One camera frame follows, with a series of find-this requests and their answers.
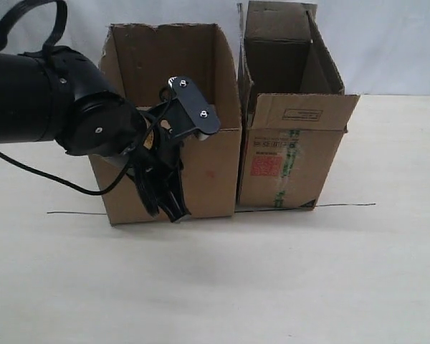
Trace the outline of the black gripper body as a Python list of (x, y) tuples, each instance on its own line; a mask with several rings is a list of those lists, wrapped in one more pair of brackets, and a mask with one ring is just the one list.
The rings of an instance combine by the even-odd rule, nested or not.
[(181, 146), (183, 145), (183, 108), (178, 103), (161, 103), (149, 109), (137, 109), (133, 124), (138, 128), (138, 137), (133, 145), (120, 155), (107, 161), (122, 168), (131, 156), (135, 160), (127, 174), (138, 176), (135, 168), (154, 173), (158, 179), (169, 179), (183, 168)]

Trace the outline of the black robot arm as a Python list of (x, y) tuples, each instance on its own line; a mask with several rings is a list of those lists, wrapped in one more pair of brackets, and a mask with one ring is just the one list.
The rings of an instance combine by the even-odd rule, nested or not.
[(98, 156), (134, 184), (145, 210), (176, 222), (189, 215), (180, 140), (163, 122), (185, 112), (168, 88), (148, 110), (118, 93), (84, 55), (59, 46), (0, 53), (0, 144), (54, 141), (69, 156)]

